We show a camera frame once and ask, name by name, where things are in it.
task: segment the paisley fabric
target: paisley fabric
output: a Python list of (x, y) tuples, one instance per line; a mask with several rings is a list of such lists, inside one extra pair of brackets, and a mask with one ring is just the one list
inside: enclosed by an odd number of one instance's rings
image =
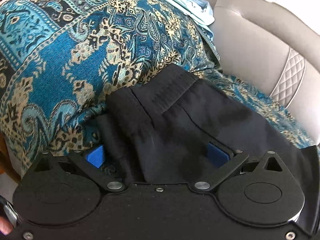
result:
[(0, 6), (0, 129), (25, 171), (37, 153), (100, 142), (105, 96), (169, 63), (209, 78), (297, 147), (312, 142), (269, 97), (221, 74), (209, 34), (162, 0), (8, 0)]

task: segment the black fabric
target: black fabric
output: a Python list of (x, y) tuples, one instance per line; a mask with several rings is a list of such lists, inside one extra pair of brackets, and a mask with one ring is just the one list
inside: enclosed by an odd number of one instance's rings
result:
[(108, 113), (98, 117), (101, 136), (126, 183), (197, 181), (212, 168), (205, 157), (212, 138), (251, 156), (272, 150), (305, 194), (298, 225), (314, 230), (319, 207), (316, 152), (297, 149), (261, 115), (211, 82), (171, 64), (146, 85), (112, 93), (106, 105)]

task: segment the black pants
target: black pants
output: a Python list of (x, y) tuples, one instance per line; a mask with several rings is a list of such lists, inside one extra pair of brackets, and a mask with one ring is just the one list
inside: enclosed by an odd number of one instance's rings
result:
[(306, 202), (299, 226), (311, 232), (319, 207), (319, 159), (287, 141), (261, 115), (212, 83), (171, 64), (148, 84), (122, 88), (106, 98), (98, 118), (106, 151), (130, 182), (196, 181), (212, 165), (212, 138), (257, 158), (275, 151), (301, 185)]

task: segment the patterned cloth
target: patterned cloth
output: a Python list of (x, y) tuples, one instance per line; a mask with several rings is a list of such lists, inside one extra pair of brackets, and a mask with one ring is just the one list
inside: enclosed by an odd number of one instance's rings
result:
[(45, 149), (100, 142), (105, 96), (169, 63), (215, 82), (297, 147), (312, 144), (281, 106), (219, 72), (208, 33), (162, 0), (9, 0), (0, 6), (0, 129), (25, 171)]

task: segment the black mechanical device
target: black mechanical device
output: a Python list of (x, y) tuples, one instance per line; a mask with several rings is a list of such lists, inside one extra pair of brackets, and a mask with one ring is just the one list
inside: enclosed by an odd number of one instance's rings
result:
[(304, 194), (277, 153), (230, 160), (185, 184), (124, 185), (78, 152), (41, 154), (13, 196), (7, 240), (307, 240)]

